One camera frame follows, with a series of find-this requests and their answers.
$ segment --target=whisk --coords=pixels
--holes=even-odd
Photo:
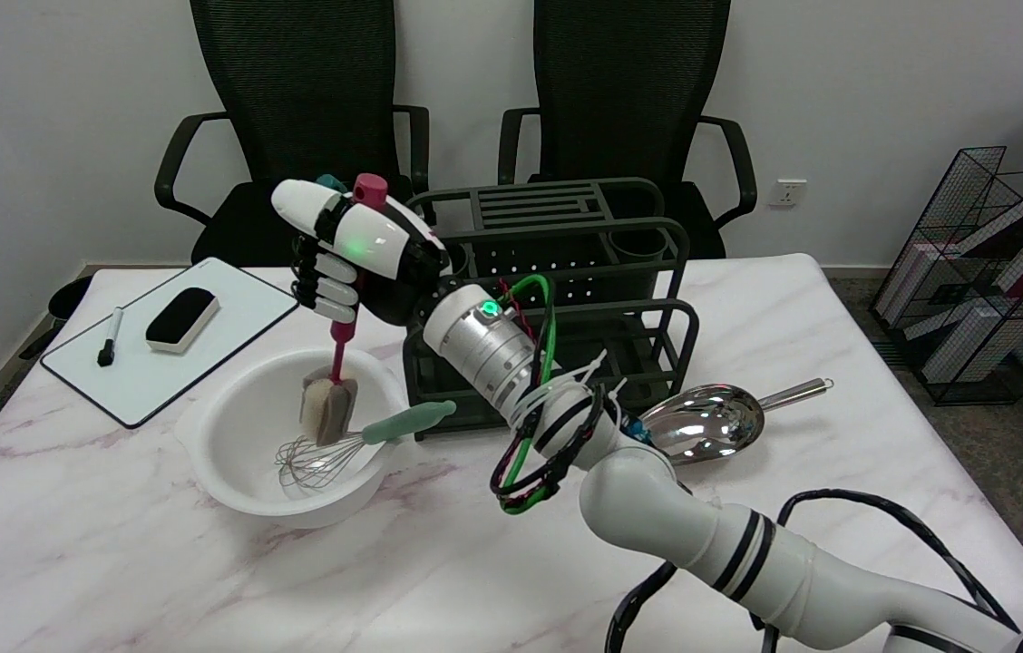
[[[278,481],[283,488],[324,488],[339,478],[363,446],[393,441],[401,435],[430,429],[453,412],[454,401],[412,405],[393,418],[346,434],[340,441],[325,446],[317,445],[312,434],[304,434],[296,441],[278,447]]]

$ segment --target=wall outlet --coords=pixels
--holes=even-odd
[[[805,179],[779,179],[773,183],[772,193],[769,194],[769,206],[771,207],[796,207],[805,198]]]

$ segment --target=green whisk handle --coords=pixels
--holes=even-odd
[[[363,429],[363,442],[381,443],[393,441],[399,435],[415,434],[438,425],[443,418],[453,412],[454,401],[429,401],[415,404],[392,418],[367,426]]]

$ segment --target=chair seat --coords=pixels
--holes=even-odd
[[[544,181],[539,174],[533,174],[529,182]],[[662,218],[676,220],[690,235],[691,259],[725,258],[725,242],[717,230],[714,216],[706,206],[706,199],[691,181],[658,182],[657,187],[665,197],[665,215]],[[604,191],[612,215],[619,219],[653,218],[656,206],[652,195],[643,190],[610,189]]]
[[[221,203],[193,245],[193,263],[214,257],[236,267],[282,267],[293,262],[295,227],[279,218],[270,204],[275,181],[238,183]],[[392,198],[411,199],[411,181],[390,181]]]

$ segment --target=dark green dish rack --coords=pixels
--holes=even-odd
[[[438,234],[460,280],[483,286],[496,297],[500,280],[510,286],[528,274],[551,277],[557,362],[573,369],[607,351],[593,380],[614,387],[627,377],[620,403],[640,413],[680,392],[697,343],[698,315],[676,298],[690,241],[672,219],[613,218],[605,188],[653,193],[654,206],[664,206],[657,187],[643,179],[433,191],[412,199],[409,206],[468,200],[475,230]],[[667,273],[667,291],[655,299],[661,273]],[[543,317],[541,298],[529,294],[520,305],[537,325]],[[683,319],[675,321],[677,314]],[[504,426],[499,413],[430,351],[420,331],[408,332],[403,359],[411,404],[458,404],[456,413],[417,439]]]

